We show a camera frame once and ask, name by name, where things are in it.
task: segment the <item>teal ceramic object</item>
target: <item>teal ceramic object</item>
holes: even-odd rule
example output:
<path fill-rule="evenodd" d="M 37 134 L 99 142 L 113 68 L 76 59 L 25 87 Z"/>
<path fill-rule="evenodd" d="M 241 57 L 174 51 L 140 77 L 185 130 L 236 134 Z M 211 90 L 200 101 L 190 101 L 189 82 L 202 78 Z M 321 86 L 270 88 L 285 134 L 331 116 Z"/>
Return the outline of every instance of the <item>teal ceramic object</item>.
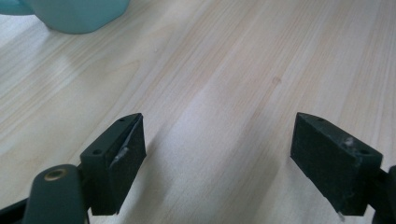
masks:
<path fill-rule="evenodd" d="M 49 28 L 86 34 L 113 21 L 130 0 L 0 0 L 0 14 L 36 15 Z"/>

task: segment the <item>teal mug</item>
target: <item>teal mug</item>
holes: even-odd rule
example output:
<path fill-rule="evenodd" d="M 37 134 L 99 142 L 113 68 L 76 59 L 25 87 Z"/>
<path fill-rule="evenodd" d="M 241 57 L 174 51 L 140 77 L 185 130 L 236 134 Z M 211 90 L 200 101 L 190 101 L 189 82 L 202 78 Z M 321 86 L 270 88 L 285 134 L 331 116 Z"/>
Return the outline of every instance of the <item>teal mug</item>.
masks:
<path fill-rule="evenodd" d="M 0 0 L 0 14 L 36 15 L 49 28 L 86 34 L 113 21 L 130 0 Z"/>

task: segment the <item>light wood surface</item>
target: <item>light wood surface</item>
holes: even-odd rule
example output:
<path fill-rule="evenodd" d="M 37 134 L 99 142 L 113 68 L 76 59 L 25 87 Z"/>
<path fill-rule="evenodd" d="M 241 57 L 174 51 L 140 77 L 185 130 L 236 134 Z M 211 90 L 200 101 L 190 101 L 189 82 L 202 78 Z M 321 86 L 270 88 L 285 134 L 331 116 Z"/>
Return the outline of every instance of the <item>light wood surface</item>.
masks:
<path fill-rule="evenodd" d="M 290 159 L 295 114 L 388 170 L 395 86 L 394 0 L 132 0 L 88 35 L 0 16 L 0 207 L 141 112 L 148 156 L 120 214 L 92 223 L 342 223 Z"/>

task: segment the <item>mug handle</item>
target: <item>mug handle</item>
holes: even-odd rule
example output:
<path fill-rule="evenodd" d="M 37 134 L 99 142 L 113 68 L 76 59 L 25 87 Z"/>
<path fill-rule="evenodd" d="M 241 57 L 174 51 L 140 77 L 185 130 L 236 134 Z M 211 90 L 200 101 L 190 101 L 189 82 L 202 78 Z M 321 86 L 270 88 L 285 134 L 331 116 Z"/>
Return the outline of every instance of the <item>mug handle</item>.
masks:
<path fill-rule="evenodd" d="M 3 15 L 33 15 L 31 8 L 21 0 L 0 0 L 0 14 Z"/>

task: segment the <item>tabletop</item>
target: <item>tabletop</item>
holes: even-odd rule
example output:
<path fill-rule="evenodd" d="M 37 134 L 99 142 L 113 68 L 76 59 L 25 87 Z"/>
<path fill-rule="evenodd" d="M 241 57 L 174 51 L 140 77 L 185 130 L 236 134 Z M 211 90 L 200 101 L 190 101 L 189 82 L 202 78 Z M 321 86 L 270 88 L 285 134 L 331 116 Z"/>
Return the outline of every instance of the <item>tabletop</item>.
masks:
<path fill-rule="evenodd" d="M 148 155 L 92 223 L 371 223 L 335 213 L 290 143 L 305 112 L 396 163 L 396 1 L 132 0 L 86 35 L 0 30 L 0 207 L 140 112 Z"/>

